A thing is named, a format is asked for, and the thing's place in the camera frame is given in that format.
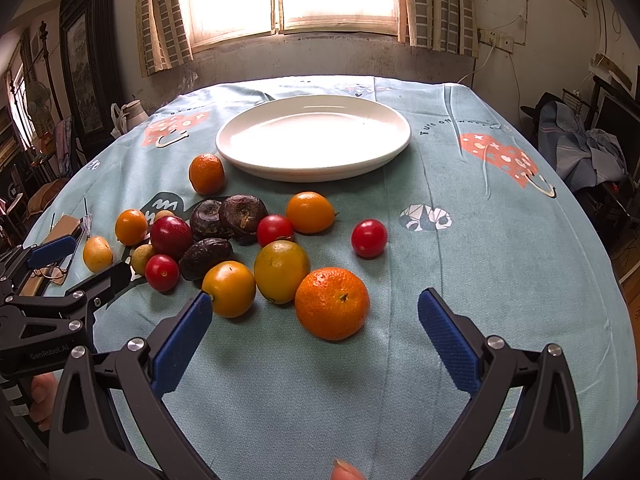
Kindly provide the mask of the left hand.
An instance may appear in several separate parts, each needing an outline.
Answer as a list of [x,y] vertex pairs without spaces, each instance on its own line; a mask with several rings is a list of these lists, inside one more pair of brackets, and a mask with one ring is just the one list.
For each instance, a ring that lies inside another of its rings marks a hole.
[[30,385],[32,407],[29,411],[29,417],[38,425],[40,431],[50,429],[57,391],[58,380],[52,373],[32,378],[32,384]]

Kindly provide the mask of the right hand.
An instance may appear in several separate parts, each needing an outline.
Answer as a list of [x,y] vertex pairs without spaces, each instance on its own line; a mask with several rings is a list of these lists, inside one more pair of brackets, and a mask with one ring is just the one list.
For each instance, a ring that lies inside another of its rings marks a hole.
[[366,480],[366,477],[352,464],[344,460],[334,460],[331,480]]

